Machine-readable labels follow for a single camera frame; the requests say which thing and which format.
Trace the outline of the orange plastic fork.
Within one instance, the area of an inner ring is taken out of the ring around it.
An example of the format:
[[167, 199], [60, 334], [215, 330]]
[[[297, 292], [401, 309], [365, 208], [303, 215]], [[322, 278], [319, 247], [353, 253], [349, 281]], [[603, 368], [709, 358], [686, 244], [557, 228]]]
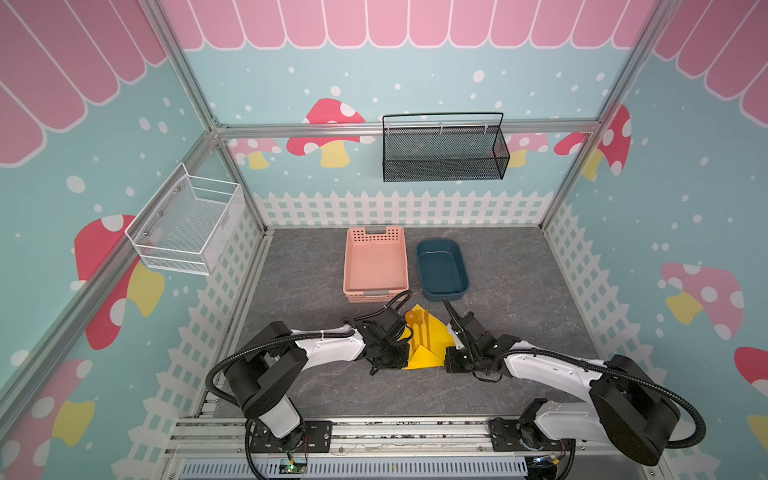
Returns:
[[416, 326], [416, 330], [418, 333], [418, 343], [422, 344], [424, 341], [424, 318], [423, 315], [418, 313], [416, 315], [416, 319], [414, 320], [414, 324]]

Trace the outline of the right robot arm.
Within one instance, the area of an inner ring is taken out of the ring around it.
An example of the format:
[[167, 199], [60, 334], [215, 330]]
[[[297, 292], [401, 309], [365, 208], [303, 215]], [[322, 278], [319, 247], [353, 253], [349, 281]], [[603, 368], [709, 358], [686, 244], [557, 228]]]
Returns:
[[512, 335], [494, 336], [473, 313], [444, 304], [457, 344], [446, 351], [445, 368], [486, 383], [504, 378], [533, 381], [572, 396], [572, 402], [536, 398], [511, 426], [491, 423], [501, 441], [514, 438], [529, 451], [577, 441], [610, 444], [630, 460], [655, 466], [667, 449], [702, 442], [701, 413], [676, 392], [653, 381], [634, 360], [573, 357], [537, 347]]

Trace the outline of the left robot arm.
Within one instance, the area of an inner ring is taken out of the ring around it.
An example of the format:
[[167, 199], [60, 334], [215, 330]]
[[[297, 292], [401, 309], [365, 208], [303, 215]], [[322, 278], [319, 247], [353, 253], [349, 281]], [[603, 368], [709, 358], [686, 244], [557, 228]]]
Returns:
[[246, 420], [264, 427], [276, 440], [296, 443], [305, 423], [288, 391], [302, 372], [356, 361], [367, 362], [371, 376], [407, 367], [413, 329], [400, 309], [411, 296], [410, 290], [402, 291], [382, 308], [345, 318], [332, 329], [300, 331], [272, 322], [208, 371], [206, 389], [238, 406]]

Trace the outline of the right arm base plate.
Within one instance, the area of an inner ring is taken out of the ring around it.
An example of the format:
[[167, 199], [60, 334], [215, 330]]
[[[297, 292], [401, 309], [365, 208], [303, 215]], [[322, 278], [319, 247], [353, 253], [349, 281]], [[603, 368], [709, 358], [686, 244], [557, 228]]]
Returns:
[[495, 452], [566, 452], [561, 440], [546, 437], [532, 420], [496, 417], [488, 426]]

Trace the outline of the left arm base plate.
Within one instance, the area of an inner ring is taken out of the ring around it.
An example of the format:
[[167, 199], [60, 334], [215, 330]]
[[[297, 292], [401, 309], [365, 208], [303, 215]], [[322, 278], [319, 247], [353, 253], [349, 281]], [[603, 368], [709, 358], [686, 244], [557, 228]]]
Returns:
[[283, 438], [276, 437], [259, 420], [247, 420], [252, 453], [328, 453], [333, 424], [330, 421], [301, 422]]

